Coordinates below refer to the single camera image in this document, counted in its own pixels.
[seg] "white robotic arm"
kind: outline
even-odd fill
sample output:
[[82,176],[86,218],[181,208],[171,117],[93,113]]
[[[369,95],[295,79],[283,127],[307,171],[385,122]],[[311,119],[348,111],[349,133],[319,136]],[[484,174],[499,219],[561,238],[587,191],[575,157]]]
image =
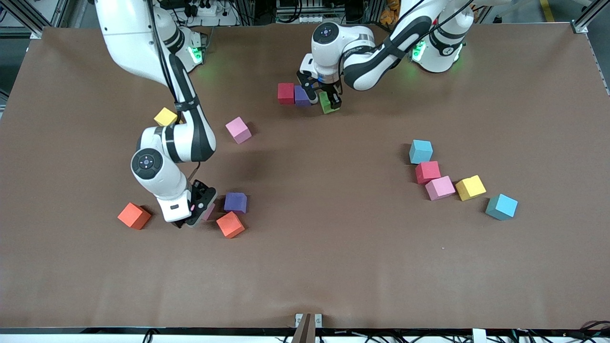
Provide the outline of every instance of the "white robotic arm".
[[[319,25],[312,36],[312,54],[305,56],[297,72],[310,102],[316,103],[316,90],[322,90],[328,93],[331,107],[339,108],[341,75],[345,83],[355,90],[371,89],[416,45],[420,49],[414,61],[424,69],[435,73],[449,69],[473,23],[473,12],[468,6],[473,0],[412,2],[403,0],[398,23],[378,46],[375,46],[373,34],[367,27],[345,27],[334,23]],[[506,2],[508,0],[478,1],[484,5]],[[436,18],[440,24],[433,27]]]
[[[214,188],[200,181],[193,185],[177,163],[208,160],[216,140],[203,113],[187,70],[196,64],[186,44],[196,41],[190,30],[176,27],[169,14],[150,0],[97,0],[96,9],[104,41],[112,59],[126,71],[166,85],[185,123],[144,130],[131,161],[135,178],[159,202],[163,217],[177,226],[194,226],[216,199]],[[162,33],[169,36],[161,44]]]

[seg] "green indicator light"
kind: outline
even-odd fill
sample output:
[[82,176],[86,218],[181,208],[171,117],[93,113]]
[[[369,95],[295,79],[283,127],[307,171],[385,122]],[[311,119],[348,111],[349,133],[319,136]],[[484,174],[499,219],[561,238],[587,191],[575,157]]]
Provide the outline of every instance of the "green indicator light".
[[462,51],[462,47],[463,47],[463,46],[464,46],[464,44],[460,44],[460,45],[459,45],[459,47],[457,48],[457,51],[456,51],[456,57],[453,59],[453,61],[454,61],[454,62],[458,60],[458,58],[459,58],[459,52],[460,52],[460,51]]
[[413,48],[412,58],[414,61],[418,61],[422,59],[423,51],[426,49],[426,42],[421,41],[418,45]]
[[202,61],[201,51],[198,48],[191,48],[189,46],[188,47],[188,53],[191,55],[191,58],[193,59],[193,62],[195,64],[201,63],[201,61]]

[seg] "cube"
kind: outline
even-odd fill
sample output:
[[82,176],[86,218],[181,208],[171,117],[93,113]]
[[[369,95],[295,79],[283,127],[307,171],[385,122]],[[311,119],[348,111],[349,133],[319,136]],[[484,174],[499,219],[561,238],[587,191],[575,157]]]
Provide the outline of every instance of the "cube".
[[440,177],[439,163],[437,161],[422,162],[415,168],[415,177],[418,184],[426,184]]
[[311,106],[309,97],[301,85],[295,85],[295,104],[301,107]]
[[456,188],[462,201],[476,198],[486,192],[483,182],[481,182],[481,178],[478,175],[463,179],[456,184]]
[[214,208],[216,207],[215,203],[211,203],[210,206],[206,209],[206,212],[203,214],[203,220],[210,220],[212,213],[214,213]]
[[176,119],[178,119],[178,115],[168,110],[166,107],[163,107],[161,112],[154,117],[154,121],[161,126],[169,126],[172,123],[175,123]]
[[243,122],[241,117],[233,119],[225,126],[237,144],[241,144],[246,139],[252,137],[252,133],[250,133],[250,130]]
[[117,218],[119,218],[119,220],[130,228],[141,230],[146,222],[148,222],[148,220],[151,218],[151,214],[144,211],[144,209],[142,209],[140,206],[137,206],[134,203],[129,203],[127,206],[125,206]]
[[295,104],[295,84],[278,84],[278,102],[280,105]]
[[216,221],[223,234],[227,238],[233,238],[244,230],[237,214],[229,212]]
[[426,190],[428,191],[430,200],[433,201],[449,197],[456,192],[449,176],[431,180],[426,184]]
[[409,150],[409,158],[411,163],[420,164],[430,161],[432,158],[432,143],[427,140],[414,139]]
[[318,97],[320,98],[320,105],[322,106],[322,111],[324,112],[324,114],[328,114],[338,110],[331,107],[331,101],[328,100],[328,93],[320,92],[320,95],[318,95]]
[[224,199],[224,211],[246,214],[248,198],[244,193],[227,193]]
[[515,216],[517,204],[517,200],[500,194],[489,200],[485,213],[498,220],[509,220]]

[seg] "teal cube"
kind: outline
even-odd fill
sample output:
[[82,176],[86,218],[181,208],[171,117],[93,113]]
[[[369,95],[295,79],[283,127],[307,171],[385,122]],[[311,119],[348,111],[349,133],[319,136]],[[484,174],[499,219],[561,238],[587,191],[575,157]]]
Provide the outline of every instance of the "teal cube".
[[485,213],[498,220],[509,220],[515,216],[517,204],[517,200],[500,194],[489,200]]
[[432,143],[427,140],[414,139],[409,150],[409,158],[413,164],[430,161],[432,158]]

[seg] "pink cube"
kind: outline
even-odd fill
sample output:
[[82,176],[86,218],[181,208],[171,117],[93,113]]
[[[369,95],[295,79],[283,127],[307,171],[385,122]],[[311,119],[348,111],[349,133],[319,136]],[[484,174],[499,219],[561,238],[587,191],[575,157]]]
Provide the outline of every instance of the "pink cube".
[[446,198],[456,192],[449,176],[443,176],[442,178],[433,179],[428,182],[426,184],[426,190],[428,191],[430,200]]
[[203,220],[210,220],[212,213],[214,213],[215,207],[216,207],[215,203],[210,204],[210,206],[206,209],[206,212],[203,214]]
[[415,168],[417,183],[426,184],[430,180],[440,177],[439,163],[437,161],[422,162]]
[[233,136],[233,139],[237,142],[237,144],[241,144],[246,139],[252,137],[250,130],[243,122],[241,117],[233,119],[225,126],[227,127],[227,130],[229,130],[229,133],[231,134],[231,136]]

